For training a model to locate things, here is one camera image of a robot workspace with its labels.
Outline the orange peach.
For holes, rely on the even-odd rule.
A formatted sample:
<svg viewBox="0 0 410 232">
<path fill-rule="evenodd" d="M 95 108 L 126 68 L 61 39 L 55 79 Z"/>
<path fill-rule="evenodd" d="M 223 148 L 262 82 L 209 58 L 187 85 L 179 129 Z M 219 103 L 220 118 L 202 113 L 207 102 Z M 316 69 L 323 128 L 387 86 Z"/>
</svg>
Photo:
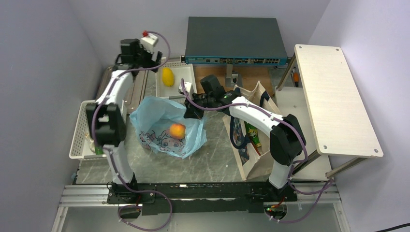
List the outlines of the orange peach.
<svg viewBox="0 0 410 232">
<path fill-rule="evenodd" d="M 169 133 L 172 138 L 182 140 L 186 135 L 186 127 L 180 123 L 173 123 L 169 128 Z"/>
</svg>

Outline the yellow lemon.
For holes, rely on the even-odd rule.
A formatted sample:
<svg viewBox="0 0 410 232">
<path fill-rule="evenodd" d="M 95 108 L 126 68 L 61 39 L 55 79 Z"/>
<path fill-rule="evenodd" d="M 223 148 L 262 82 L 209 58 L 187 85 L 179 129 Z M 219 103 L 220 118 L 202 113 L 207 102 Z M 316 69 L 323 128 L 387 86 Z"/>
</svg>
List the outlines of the yellow lemon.
<svg viewBox="0 0 410 232">
<path fill-rule="evenodd" d="M 161 76 L 162 82 L 166 87 L 172 87 L 175 83 L 175 76 L 173 71 L 165 67 L 162 69 L 162 76 Z"/>
</svg>

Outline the light blue plastic grocery bag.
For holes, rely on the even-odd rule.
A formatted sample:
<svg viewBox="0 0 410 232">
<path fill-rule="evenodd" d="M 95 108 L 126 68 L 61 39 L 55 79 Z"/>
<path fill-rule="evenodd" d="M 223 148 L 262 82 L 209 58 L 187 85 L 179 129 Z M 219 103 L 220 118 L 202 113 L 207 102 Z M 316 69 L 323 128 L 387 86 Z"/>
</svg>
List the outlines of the light blue plastic grocery bag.
<svg viewBox="0 0 410 232">
<path fill-rule="evenodd" d="M 130 121 L 143 147 L 185 159 L 207 142 L 205 119 L 186 119 L 185 111 L 186 107 L 180 103 L 148 96 L 130 114 Z M 186 127 L 184 138 L 171 136 L 170 127 L 174 123 Z"/>
</svg>

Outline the green glass bottle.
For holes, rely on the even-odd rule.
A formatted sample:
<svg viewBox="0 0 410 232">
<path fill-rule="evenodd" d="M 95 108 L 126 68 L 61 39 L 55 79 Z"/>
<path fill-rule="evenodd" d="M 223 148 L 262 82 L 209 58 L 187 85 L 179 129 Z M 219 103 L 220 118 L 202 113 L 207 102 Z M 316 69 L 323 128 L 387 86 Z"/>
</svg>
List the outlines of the green glass bottle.
<svg viewBox="0 0 410 232">
<path fill-rule="evenodd" d="M 257 128 L 246 121 L 244 122 L 244 124 L 245 124 L 245 128 L 247 131 L 247 135 L 249 136 L 252 144 L 254 145 L 256 149 L 258 149 L 259 147 L 262 146 L 262 144 L 259 140 Z"/>
</svg>

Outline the beige canvas tote bag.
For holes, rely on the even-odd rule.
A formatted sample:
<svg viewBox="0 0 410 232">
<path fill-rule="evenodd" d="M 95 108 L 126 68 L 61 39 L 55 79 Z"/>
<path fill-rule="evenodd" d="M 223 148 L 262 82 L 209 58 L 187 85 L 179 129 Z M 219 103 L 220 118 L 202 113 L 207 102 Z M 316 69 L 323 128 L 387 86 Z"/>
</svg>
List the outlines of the beige canvas tote bag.
<svg viewBox="0 0 410 232">
<path fill-rule="evenodd" d="M 241 96 L 253 104 L 271 113 L 281 114 L 260 82 L 257 82 L 253 90 L 238 86 L 235 86 L 235 90 L 239 90 Z M 225 115 L 222 120 L 230 139 L 241 179 L 246 181 L 270 174 L 274 159 L 270 154 L 268 136 L 254 125 L 239 118 Z"/>
</svg>

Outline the dark green chili pepper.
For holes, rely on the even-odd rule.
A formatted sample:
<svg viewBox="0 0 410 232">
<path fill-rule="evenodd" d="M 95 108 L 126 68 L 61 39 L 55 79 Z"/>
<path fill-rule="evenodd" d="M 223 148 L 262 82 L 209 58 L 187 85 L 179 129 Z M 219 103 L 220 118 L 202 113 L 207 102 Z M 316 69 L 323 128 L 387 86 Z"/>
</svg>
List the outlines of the dark green chili pepper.
<svg viewBox="0 0 410 232">
<path fill-rule="evenodd" d="M 103 155 L 104 154 L 104 150 L 100 146 L 95 146 L 94 151 L 95 151 L 96 155 Z"/>
</svg>

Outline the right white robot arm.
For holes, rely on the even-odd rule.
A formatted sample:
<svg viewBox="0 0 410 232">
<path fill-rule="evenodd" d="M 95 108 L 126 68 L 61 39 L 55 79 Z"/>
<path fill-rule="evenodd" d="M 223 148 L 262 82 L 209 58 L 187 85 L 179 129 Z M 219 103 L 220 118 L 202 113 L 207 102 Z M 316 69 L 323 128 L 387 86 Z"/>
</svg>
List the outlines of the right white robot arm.
<svg viewBox="0 0 410 232">
<path fill-rule="evenodd" d="M 180 81 L 179 92 L 186 98 L 185 118 L 200 119 L 205 111 L 224 113 L 223 121 L 243 180 L 253 172 L 268 175 L 266 194 L 273 201 L 285 194 L 293 169 L 304 153 L 307 161 L 306 140 L 294 115 L 282 116 L 269 95 L 257 86 L 250 92 L 240 87 L 225 91 L 217 77 L 202 80 L 204 94 L 196 94 L 191 84 Z"/>
</svg>

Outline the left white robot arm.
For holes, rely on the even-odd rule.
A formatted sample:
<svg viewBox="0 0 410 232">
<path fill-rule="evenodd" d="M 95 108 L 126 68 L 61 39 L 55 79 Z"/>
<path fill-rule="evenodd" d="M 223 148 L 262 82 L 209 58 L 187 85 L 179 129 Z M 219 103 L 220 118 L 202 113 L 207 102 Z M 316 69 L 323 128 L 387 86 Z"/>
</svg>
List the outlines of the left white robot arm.
<svg viewBox="0 0 410 232">
<path fill-rule="evenodd" d="M 125 152 L 126 120 L 123 100 L 140 71 L 157 72 L 162 53 L 154 50 L 158 37 L 148 34 L 141 39 L 120 41 L 120 53 L 112 66 L 106 89 L 94 102 L 86 106 L 89 132 L 94 144 L 107 156 L 113 174 L 113 189 L 127 203 L 138 199 L 139 189 Z"/>
</svg>

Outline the white perforated basket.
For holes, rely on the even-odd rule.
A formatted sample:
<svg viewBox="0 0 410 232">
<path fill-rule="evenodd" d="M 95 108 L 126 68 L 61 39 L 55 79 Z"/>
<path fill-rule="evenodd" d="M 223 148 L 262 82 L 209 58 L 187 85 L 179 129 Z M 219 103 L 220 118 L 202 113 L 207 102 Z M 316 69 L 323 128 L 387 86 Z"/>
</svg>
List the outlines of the white perforated basket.
<svg viewBox="0 0 410 232">
<path fill-rule="evenodd" d="M 105 154 L 96 155 L 92 152 L 89 147 L 89 139 L 86 138 L 86 134 L 90 135 L 90 133 L 85 107 L 87 104 L 94 102 L 94 100 L 87 100 L 80 104 L 69 152 L 69 158 L 73 160 L 100 160 L 106 158 Z"/>
<path fill-rule="evenodd" d="M 172 87 L 166 87 L 161 79 L 162 69 L 168 67 L 170 68 L 175 76 L 175 83 Z M 195 75 L 192 64 L 187 64 L 181 62 L 180 58 L 169 59 L 156 73 L 156 97 L 163 99 L 170 99 L 178 103 L 184 103 L 184 95 L 179 93 L 179 85 L 181 79 L 185 82 L 191 82 L 194 89 L 194 93 L 197 93 Z"/>
</svg>

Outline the metal tray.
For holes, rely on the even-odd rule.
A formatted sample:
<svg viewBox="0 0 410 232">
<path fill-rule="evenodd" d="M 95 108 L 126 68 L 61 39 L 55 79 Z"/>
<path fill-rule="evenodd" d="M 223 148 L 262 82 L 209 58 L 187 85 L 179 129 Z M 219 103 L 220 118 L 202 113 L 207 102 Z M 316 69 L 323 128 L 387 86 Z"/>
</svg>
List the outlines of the metal tray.
<svg viewBox="0 0 410 232">
<path fill-rule="evenodd" d="M 99 89 L 97 91 L 97 96 L 95 99 L 98 99 L 110 81 L 112 74 L 112 66 L 109 66 L 102 75 L 102 80 L 100 82 Z M 130 114 L 136 110 L 142 99 L 145 95 L 146 83 L 148 80 L 148 71 L 140 71 L 137 75 L 136 80 L 133 85 L 128 89 L 125 98 L 124 105 L 127 108 L 127 114 Z"/>
</svg>

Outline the wooden board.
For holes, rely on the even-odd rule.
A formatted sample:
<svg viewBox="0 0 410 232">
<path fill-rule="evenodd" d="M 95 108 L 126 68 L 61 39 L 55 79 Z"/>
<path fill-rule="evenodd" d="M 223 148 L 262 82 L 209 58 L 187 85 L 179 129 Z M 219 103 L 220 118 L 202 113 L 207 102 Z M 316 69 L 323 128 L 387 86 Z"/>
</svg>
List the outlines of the wooden board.
<svg viewBox="0 0 410 232">
<path fill-rule="evenodd" d="M 200 80 L 208 75 L 215 75 L 225 90 L 232 90 L 232 87 L 225 85 L 226 66 L 224 65 L 197 65 L 193 67 L 197 93 L 204 93 Z M 260 81 L 267 93 L 272 96 L 274 88 L 271 84 L 267 67 L 261 66 L 234 66 L 233 70 L 238 72 L 242 78 L 242 87 L 253 90 L 257 82 Z"/>
</svg>

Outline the white perforated basket left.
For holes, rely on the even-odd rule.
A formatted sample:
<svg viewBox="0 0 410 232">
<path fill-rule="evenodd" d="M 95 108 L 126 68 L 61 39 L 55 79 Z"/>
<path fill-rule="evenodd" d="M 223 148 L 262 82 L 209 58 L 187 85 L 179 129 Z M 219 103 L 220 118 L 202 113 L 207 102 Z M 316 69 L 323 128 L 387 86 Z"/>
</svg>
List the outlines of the white perforated basket left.
<svg viewBox="0 0 410 232">
<path fill-rule="evenodd" d="M 73 160 L 100 160 L 106 158 L 105 154 L 96 155 L 92 152 L 89 147 L 89 139 L 86 138 L 86 134 L 90 135 L 90 133 L 85 107 L 87 104 L 94 102 L 94 100 L 87 100 L 80 104 L 69 152 L 69 158 Z"/>
</svg>

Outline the orange object behind shelf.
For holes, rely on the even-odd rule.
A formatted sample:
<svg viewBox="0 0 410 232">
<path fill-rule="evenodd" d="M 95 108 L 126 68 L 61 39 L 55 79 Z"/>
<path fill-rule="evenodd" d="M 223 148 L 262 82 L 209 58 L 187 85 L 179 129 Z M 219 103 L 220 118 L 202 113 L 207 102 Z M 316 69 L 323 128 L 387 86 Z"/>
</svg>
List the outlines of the orange object behind shelf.
<svg viewBox="0 0 410 232">
<path fill-rule="evenodd" d="M 293 82 L 295 87 L 299 87 L 299 75 L 298 73 L 293 73 Z"/>
</svg>

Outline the white shelf table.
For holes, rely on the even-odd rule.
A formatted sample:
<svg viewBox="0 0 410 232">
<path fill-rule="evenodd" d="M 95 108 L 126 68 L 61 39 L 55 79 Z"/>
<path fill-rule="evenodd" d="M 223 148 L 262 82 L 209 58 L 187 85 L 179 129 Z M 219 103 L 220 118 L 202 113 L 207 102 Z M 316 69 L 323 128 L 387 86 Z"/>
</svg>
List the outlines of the white shelf table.
<svg viewBox="0 0 410 232">
<path fill-rule="evenodd" d="M 299 87 L 280 81 L 275 97 L 280 112 L 297 117 L 308 161 L 296 166 L 296 180 L 326 181 L 356 164 L 383 157 L 340 47 L 297 44 L 290 67 Z"/>
</svg>

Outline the network switch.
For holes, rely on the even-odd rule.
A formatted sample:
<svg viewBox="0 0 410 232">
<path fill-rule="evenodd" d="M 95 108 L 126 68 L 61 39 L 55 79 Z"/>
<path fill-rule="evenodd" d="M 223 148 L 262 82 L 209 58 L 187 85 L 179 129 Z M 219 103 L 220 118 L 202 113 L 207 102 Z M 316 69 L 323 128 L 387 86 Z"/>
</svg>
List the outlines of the network switch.
<svg viewBox="0 0 410 232">
<path fill-rule="evenodd" d="M 181 60 L 190 64 L 285 65 L 289 57 L 276 18 L 190 16 Z"/>
</svg>

